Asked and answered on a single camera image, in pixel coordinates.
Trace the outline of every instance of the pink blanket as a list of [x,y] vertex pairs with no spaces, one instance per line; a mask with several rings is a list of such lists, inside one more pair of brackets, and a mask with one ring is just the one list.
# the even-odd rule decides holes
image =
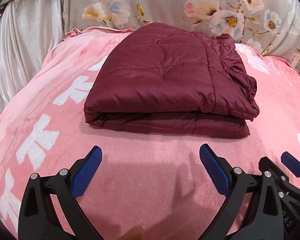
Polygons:
[[241,44],[236,48],[248,75],[258,82],[255,100],[260,107],[260,115],[247,121],[247,138],[137,134],[86,124],[88,91],[106,56],[131,32],[74,30],[49,52],[42,70],[0,115],[0,218],[15,236],[29,176],[69,168],[94,145],[102,148],[104,158],[78,202],[105,239],[115,239],[136,224],[143,225],[149,240],[197,239],[224,200],[199,160],[203,143],[248,173],[260,174],[258,161],[265,155],[279,163],[281,153],[289,151],[300,160],[298,73],[286,61],[261,57]]

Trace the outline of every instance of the quilted fabric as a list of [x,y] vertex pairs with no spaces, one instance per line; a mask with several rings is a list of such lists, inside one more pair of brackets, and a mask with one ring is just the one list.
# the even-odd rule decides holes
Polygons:
[[101,128],[242,138],[259,114],[256,91],[228,34],[153,23],[110,53],[84,112]]

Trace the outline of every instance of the finger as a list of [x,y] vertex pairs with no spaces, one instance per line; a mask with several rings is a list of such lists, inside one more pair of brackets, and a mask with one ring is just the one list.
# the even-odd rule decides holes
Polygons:
[[145,231],[142,226],[135,226],[121,236],[118,240],[143,240]]

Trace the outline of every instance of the blue gripper pad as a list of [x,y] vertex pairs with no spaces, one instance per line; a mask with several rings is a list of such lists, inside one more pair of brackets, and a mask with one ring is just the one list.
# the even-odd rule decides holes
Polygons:
[[71,195],[74,199],[84,194],[101,161],[101,148],[96,147],[72,179]]
[[284,152],[281,155],[281,162],[297,177],[300,178],[300,162],[290,153]]
[[231,194],[230,190],[230,179],[223,168],[217,161],[217,156],[214,152],[203,144],[200,147],[200,160],[207,170],[214,186],[216,187],[219,194],[228,197]]

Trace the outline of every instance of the floral pillow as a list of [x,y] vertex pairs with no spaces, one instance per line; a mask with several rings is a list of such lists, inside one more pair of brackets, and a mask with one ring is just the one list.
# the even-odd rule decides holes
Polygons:
[[219,36],[289,61],[300,74],[298,0],[63,0],[65,31],[140,28],[153,21]]

